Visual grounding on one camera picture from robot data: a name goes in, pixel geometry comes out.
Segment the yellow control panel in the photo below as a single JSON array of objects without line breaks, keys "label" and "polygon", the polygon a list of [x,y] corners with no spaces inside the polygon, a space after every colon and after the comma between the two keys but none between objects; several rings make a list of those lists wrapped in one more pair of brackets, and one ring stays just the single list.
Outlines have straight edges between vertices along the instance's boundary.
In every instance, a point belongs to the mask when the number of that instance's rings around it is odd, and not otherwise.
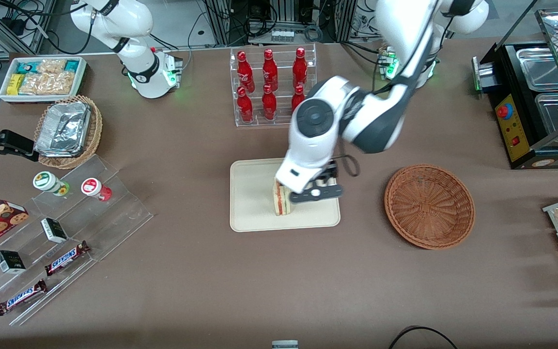
[{"label": "yellow control panel", "polygon": [[520,159],[529,152],[529,141],[525,135],[525,130],[520,123],[520,117],[516,112],[516,105],[512,96],[508,95],[494,109],[498,126],[501,128],[507,153],[512,161]]}]

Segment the beige tray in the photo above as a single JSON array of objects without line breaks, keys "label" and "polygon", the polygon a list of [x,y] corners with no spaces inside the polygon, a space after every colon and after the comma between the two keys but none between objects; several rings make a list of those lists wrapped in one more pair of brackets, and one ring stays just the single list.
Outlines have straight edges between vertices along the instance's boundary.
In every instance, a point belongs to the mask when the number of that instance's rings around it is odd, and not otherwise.
[{"label": "beige tray", "polygon": [[283,159],[237,161],[230,168],[230,226],[235,232],[333,227],[339,223],[339,199],[293,204],[287,216],[275,216],[272,188]]}]

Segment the coca-cola bottle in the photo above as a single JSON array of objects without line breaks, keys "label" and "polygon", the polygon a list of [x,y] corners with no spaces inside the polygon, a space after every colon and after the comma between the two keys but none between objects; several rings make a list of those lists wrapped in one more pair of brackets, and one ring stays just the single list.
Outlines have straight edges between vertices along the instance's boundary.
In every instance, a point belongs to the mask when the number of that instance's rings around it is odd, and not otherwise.
[{"label": "coca-cola bottle", "polygon": [[305,49],[296,49],[296,60],[292,66],[292,85],[296,88],[299,84],[305,86],[307,82],[307,61],[305,60]]},{"label": "coca-cola bottle", "polygon": [[253,69],[247,62],[247,55],[244,51],[239,51],[236,54],[238,58],[238,79],[241,85],[247,89],[248,93],[255,91],[255,83],[253,82]]},{"label": "coca-cola bottle", "polygon": [[272,49],[264,49],[262,73],[264,73],[264,84],[269,84],[270,88],[276,91],[279,88],[279,74],[277,73],[277,63],[273,59]]},{"label": "coca-cola bottle", "polygon": [[294,95],[292,96],[292,112],[296,110],[296,107],[305,100],[305,95],[303,95],[303,85],[299,84],[294,88]]},{"label": "coca-cola bottle", "polygon": [[236,103],[238,104],[238,111],[241,115],[241,120],[245,124],[250,124],[253,122],[253,105],[251,104],[251,99],[248,97],[244,87],[239,86],[236,90],[238,93],[238,99]]},{"label": "coca-cola bottle", "polygon": [[273,121],[277,115],[277,98],[275,97],[270,84],[264,85],[264,95],[262,96],[264,105],[264,117],[266,120]]}]

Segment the white tray of snacks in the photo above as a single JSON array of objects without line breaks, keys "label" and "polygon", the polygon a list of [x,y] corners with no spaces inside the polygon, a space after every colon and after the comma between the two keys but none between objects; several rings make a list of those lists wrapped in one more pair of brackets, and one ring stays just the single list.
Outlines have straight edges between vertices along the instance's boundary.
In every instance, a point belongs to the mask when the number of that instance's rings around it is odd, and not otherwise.
[{"label": "white tray of snacks", "polygon": [[9,103],[54,102],[77,95],[86,69],[81,57],[14,58],[0,88]]}]

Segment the clear acrylic rack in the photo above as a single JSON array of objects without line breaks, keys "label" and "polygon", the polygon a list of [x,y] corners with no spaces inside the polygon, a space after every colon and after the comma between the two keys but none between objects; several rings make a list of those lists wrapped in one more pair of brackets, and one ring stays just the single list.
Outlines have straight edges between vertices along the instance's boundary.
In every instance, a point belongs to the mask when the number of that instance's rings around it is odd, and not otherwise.
[{"label": "clear acrylic rack", "polygon": [[[317,82],[317,60],[315,45],[279,45],[267,47],[242,47],[232,48],[230,51],[230,77],[232,84],[232,99],[234,101],[234,119],[236,126],[272,126],[286,125],[290,123],[292,118],[292,96],[294,95],[294,86],[292,85],[292,65],[296,58],[296,49],[303,47],[305,49],[305,60],[307,61],[307,83],[304,86],[304,94],[311,90]],[[264,117],[264,109],[262,106],[262,90],[264,86],[264,76],[262,75],[262,66],[264,65],[264,49],[271,48],[273,50],[273,58],[277,63],[279,71],[279,88],[274,92],[277,97],[277,117],[274,121],[268,121]],[[238,94],[236,89],[240,86],[238,80],[238,59],[236,54],[244,51],[247,54],[247,61],[253,69],[253,81],[255,82],[255,91],[248,96],[253,104],[253,122],[245,124],[242,122],[240,113],[238,112],[238,104],[236,100]]]},{"label": "clear acrylic rack", "polygon": [[[82,181],[89,177],[95,177],[111,188],[113,195],[108,201],[98,201],[80,192]],[[70,184],[68,194],[58,197],[42,192],[29,200],[24,207],[30,218],[24,225],[9,232],[8,236],[0,238],[0,250],[18,252],[27,268],[22,274],[6,274],[0,269],[0,302],[13,298],[40,279],[45,280],[48,288],[46,294],[30,298],[1,317],[10,325],[21,325],[27,321],[153,217],[143,203],[127,190],[117,177],[117,171],[97,155],[71,170],[62,180]],[[62,224],[68,236],[65,243],[47,240],[40,225],[45,217]],[[87,241],[91,250],[47,277],[44,267],[83,240]]]}]

